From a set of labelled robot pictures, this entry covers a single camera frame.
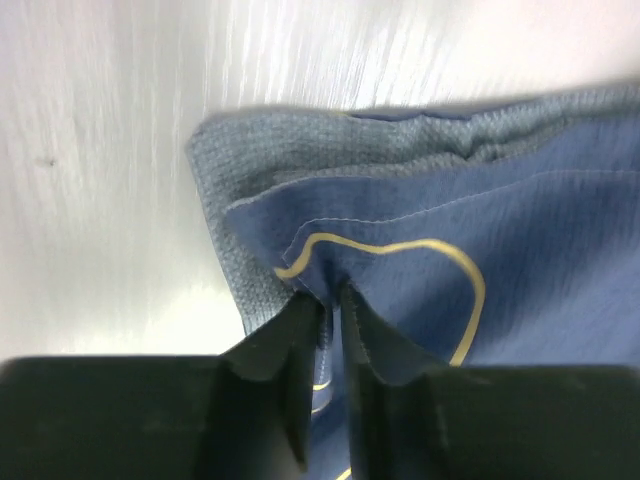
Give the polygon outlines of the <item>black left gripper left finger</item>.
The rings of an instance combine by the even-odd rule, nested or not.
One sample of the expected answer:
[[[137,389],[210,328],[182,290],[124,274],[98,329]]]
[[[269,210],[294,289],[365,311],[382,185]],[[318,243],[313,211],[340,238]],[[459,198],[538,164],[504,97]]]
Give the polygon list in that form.
[[[219,356],[1,365],[5,479],[298,479],[321,304],[297,294]]]

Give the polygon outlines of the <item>blue cloth placemat with fish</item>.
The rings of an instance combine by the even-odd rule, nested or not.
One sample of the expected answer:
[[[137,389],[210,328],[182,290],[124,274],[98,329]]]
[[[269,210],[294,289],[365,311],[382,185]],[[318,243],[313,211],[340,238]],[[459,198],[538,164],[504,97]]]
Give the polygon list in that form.
[[[251,110],[187,155],[251,335],[321,304],[300,479],[356,479],[340,292],[453,367],[639,372],[639,89],[462,116]]]

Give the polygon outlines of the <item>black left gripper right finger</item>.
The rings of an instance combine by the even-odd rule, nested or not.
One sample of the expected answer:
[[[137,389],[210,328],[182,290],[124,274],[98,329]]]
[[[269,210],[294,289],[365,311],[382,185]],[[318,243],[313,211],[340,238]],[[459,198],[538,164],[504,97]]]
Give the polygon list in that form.
[[[635,479],[639,372],[453,367],[340,292],[356,479]]]

